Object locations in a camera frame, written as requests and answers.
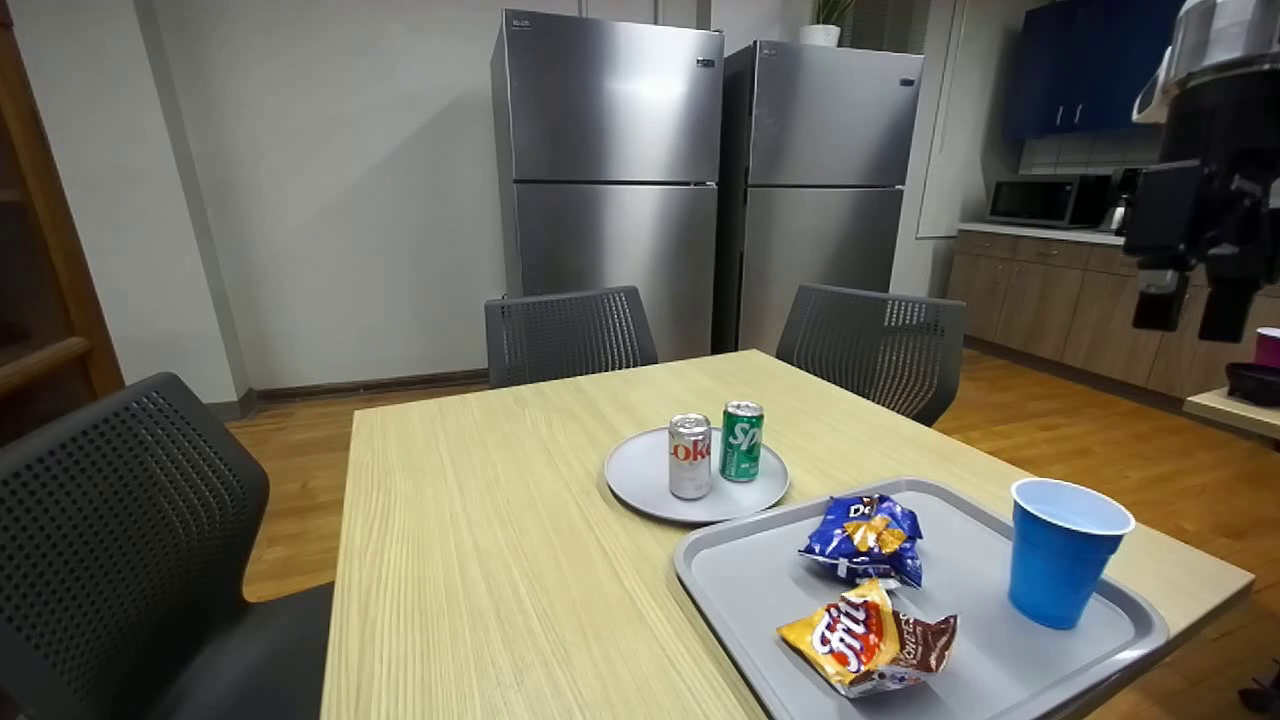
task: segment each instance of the blue plastic cup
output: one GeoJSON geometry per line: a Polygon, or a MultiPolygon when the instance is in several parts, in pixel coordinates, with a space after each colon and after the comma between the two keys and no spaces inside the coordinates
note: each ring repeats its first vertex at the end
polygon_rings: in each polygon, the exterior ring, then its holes
{"type": "Polygon", "coordinates": [[[1028,477],[1011,486],[1010,602],[1044,629],[1078,629],[1132,514],[1105,492],[1028,477]]]}

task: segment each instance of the snack bag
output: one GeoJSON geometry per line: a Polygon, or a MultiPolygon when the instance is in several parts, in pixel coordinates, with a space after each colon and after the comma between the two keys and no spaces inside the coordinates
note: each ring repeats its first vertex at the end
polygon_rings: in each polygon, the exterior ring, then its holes
{"type": "Polygon", "coordinates": [[[901,692],[943,669],[958,615],[937,626],[901,615],[882,582],[782,629],[840,697],[901,692]]]}
{"type": "Polygon", "coordinates": [[[925,568],[915,542],[925,542],[915,514],[893,498],[834,498],[800,557],[828,565],[840,582],[920,587],[925,568]]]}

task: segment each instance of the chair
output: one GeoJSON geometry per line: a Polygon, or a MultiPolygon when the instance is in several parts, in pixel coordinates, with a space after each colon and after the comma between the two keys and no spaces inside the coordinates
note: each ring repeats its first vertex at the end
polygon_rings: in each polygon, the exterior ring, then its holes
{"type": "Polygon", "coordinates": [[[264,470],[178,376],[0,448],[0,701],[54,720],[322,717],[333,587],[239,595],[264,505],[264,470]]]}
{"type": "Polygon", "coordinates": [[[637,290],[507,298],[483,303],[488,386],[538,386],[656,365],[637,290]]]}
{"type": "Polygon", "coordinates": [[[965,303],[805,286],[782,360],[937,426],[961,390],[965,303]]]}

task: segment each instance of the table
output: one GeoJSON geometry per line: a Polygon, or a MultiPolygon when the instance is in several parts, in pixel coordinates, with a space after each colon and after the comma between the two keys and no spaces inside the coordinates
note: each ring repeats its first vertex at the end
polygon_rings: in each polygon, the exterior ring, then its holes
{"type": "MultiPolygon", "coordinates": [[[[630,437],[731,397],[766,399],[788,505],[915,477],[1010,515],[1024,477],[766,354],[361,414],[325,717],[766,717],[673,573],[686,530],[599,481],[630,437]]],[[[1156,530],[1108,577],[1174,639],[1252,584],[1156,530]]]]}
{"type": "Polygon", "coordinates": [[[1246,399],[1227,397],[1227,390],[1214,390],[1214,394],[1190,397],[1184,414],[1199,415],[1199,421],[1214,421],[1214,426],[1227,426],[1236,431],[1280,440],[1280,414],[1275,410],[1260,410],[1260,405],[1246,405],[1246,399]]]}

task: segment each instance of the kitchen counter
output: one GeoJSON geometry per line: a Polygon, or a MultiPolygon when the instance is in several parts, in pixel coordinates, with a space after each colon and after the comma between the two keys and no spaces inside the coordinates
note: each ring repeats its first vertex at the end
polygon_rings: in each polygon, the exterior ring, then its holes
{"type": "Polygon", "coordinates": [[[1260,405],[1246,405],[1246,399],[1227,397],[1227,390],[1190,397],[1184,414],[1280,446],[1280,414],[1260,410],[1260,405]]]}
{"type": "MultiPolygon", "coordinates": [[[[947,244],[943,298],[967,303],[965,334],[977,339],[1174,399],[1221,390],[1224,367],[1252,355],[1252,339],[1199,339],[1206,270],[1190,281],[1178,334],[1132,328],[1142,271],[1119,238],[1105,232],[961,223],[947,244]]],[[[1246,328],[1275,326],[1275,317],[1280,290],[1263,290],[1246,328]]]]}
{"type": "Polygon", "coordinates": [[[1028,239],[1061,239],[1061,244],[1112,244],[1112,250],[1125,244],[1125,238],[1112,238],[1112,232],[1038,227],[1038,223],[992,223],[992,220],[961,223],[961,238],[965,238],[965,232],[981,232],[981,238],[1028,238],[1028,239]]]}

